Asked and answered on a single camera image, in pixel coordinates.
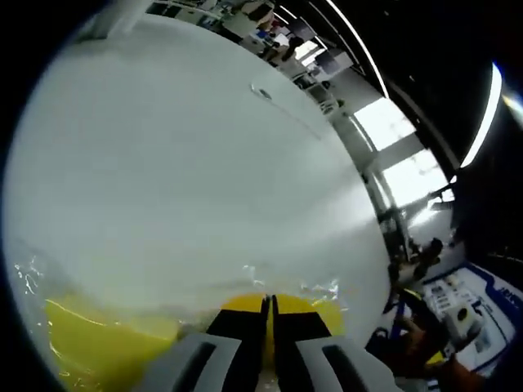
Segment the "ceiling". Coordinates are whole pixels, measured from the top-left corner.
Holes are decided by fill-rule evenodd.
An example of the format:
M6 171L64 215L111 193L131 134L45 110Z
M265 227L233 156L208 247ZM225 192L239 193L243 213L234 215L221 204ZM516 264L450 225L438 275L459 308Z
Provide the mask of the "ceiling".
M517 13L504 7L509 1L474 3L473 8L447 0L334 2L360 35L386 84L393 82L413 99L462 161L485 112L492 62L506 81L520 86L516 71L521 59L511 42ZM367 80L381 91L361 45L326 0L281 0L279 5L341 49L344 39ZM280 7L277 12L289 18Z

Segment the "table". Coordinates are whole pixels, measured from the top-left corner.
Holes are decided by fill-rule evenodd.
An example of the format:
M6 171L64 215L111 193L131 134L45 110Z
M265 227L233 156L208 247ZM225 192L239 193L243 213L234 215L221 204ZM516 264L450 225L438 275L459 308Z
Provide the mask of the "table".
M279 71L192 24L145 15L128 37L66 48L4 192L10 271L30 262L23 244L104 305L196 312L254 280L328 286L364 345L387 300L387 251L337 133Z

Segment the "laboratory room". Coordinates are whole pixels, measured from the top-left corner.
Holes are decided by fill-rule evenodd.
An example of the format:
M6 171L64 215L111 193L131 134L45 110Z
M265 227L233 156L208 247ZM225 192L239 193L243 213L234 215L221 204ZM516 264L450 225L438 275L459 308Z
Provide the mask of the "laboratory room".
M46 51L13 70L1 286L21 385L508 379L523 121L503 24L413 0L87 3L52 34L44 4L25 11Z

